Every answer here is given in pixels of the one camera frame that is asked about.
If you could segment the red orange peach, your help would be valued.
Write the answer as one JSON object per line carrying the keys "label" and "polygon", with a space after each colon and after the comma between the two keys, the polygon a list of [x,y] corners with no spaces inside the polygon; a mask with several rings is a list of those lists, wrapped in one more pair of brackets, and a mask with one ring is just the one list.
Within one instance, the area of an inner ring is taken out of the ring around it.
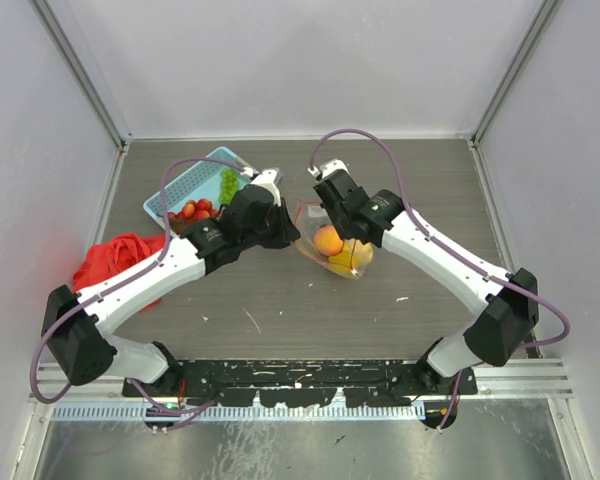
{"label": "red orange peach", "polygon": [[320,227],[313,236],[313,244],[320,254],[328,257],[339,254],[344,247],[344,241],[332,225]]}

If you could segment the clear orange zip top bag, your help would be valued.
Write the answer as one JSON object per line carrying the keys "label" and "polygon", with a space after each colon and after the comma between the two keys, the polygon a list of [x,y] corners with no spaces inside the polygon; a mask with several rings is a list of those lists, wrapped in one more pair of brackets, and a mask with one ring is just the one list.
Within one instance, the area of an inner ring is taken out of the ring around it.
{"label": "clear orange zip top bag", "polygon": [[300,232],[298,251],[335,275],[360,279],[374,259],[373,245],[341,237],[318,202],[299,201],[293,224]]}

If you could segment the yellow mango slice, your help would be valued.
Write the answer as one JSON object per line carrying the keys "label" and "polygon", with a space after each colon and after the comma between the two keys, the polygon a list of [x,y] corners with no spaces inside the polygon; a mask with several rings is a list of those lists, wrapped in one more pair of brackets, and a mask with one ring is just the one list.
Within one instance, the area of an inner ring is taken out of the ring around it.
{"label": "yellow mango slice", "polygon": [[337,255],[329,256],[326,265],[332,273],[344,278],[356,278],[359,274],[357,266],[354,252],[345,249]]}

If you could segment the yellow pear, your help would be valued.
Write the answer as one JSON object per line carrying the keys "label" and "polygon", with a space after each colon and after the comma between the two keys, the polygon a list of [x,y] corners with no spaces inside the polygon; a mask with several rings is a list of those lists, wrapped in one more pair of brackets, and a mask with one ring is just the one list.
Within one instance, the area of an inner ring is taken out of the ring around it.
{"label": "yellow pear", "polygon": [[356,270],[365,269],[374,258],[373,245],[355,240],[352,243],[351,267]]}

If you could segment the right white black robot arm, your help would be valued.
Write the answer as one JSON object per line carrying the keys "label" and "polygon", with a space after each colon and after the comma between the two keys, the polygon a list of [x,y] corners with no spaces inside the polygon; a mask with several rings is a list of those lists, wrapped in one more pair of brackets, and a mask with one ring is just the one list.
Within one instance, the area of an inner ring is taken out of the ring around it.
{"label": "right white black robot arm", "polygon": [[401,257],[453,293],[474,315],[459,332],[437,340],[418,360],[414,377],[427,392],[446,390],[461,370],[501,367],[538,322],[537,280],[485,262],[425,224],[402,199],[383,189],[373,196],[333,161],[309,170],[314,190],[339,235]]}

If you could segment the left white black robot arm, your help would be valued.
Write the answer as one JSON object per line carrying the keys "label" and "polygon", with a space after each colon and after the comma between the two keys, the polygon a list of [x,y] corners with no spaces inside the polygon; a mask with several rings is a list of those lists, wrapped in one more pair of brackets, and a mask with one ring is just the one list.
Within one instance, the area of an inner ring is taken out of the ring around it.
{"label": "left white black robot arm", "polygon": [[72,386],[115,375],[139,381],[158,396],[171,395],[183,376],[173,355],[159,342],[141,344],[115,331],[142,308],[237,261],[244,251],[284,249],[299,236],[277,170],[264,170],[218,216],[194,222],[158,253],[78,292],[55,289],[43,324],[49,350]]}

